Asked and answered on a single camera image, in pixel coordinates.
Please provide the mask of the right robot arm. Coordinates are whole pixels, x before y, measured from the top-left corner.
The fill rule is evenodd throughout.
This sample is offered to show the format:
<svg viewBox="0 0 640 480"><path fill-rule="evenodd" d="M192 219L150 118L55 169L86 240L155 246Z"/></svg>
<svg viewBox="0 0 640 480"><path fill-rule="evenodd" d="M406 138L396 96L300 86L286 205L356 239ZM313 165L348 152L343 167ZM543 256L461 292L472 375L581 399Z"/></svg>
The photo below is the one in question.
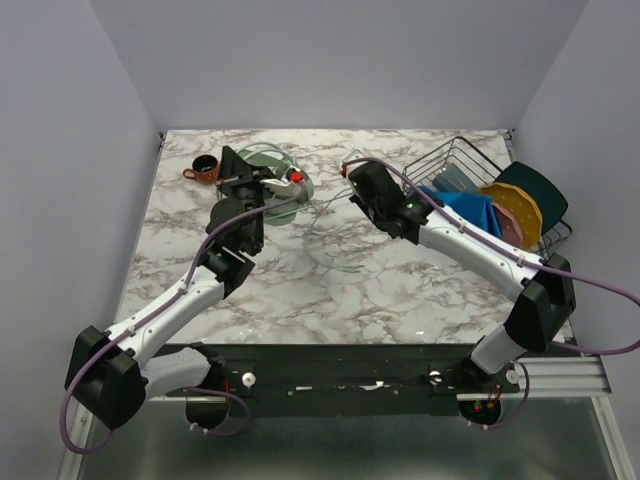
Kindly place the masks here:
<svg viewBox="0 0 640 480"><path fill-rule="evenodd" d="M405 192L393 169L376 159L342 168L351 202L392 238L435 250L475 272L512 303L507 319L484 336L461 362L460 379L480 392L525 353L543 353L576 308L569 262L544 259L497 239L440 200L413 187Z"/></svg>

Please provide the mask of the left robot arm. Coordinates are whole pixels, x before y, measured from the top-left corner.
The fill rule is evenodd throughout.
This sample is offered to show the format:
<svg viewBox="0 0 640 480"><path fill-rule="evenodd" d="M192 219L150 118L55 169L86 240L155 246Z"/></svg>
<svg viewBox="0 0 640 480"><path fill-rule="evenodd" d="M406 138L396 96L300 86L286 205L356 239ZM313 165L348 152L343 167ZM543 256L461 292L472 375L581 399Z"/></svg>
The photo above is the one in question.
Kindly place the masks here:
<svg viewBox="0 0 640 480"><path fill-rule="evenodd" d="M248 163L225 146L207 236L187 272L158 298L105 330L85 328L74 342L65 379L66 401L75 399L110 431L131 420L142 405L184 387L214 393L219 363L200 346L174 354L159 350L196 316L239 288L264 246L266 166Z"/></svg>

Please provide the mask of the mint green headphones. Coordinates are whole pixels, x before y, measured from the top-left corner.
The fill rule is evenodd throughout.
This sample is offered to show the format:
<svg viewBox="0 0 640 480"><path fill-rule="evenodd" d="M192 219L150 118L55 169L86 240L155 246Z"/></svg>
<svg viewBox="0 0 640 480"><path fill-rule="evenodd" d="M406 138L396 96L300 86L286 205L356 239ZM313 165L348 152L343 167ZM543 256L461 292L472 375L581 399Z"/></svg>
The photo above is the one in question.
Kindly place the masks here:
<svg viewBox="0 0 640 480"><path fill-rule="evenodd" d="M267 179L283 179L287 174L293 171L299 171L304 174L306 193L298 200L280 206L293 197L276 196L265 190L265 204L269 209L264 213L264 223L271 226L284 226L292 223L297 212L308 203L314 195L315 187L307 172L298 164L295 158L285 152L275 144L268 142L256 142L242 147L238 154L249 164L255 167L266 167Z"/></svg>

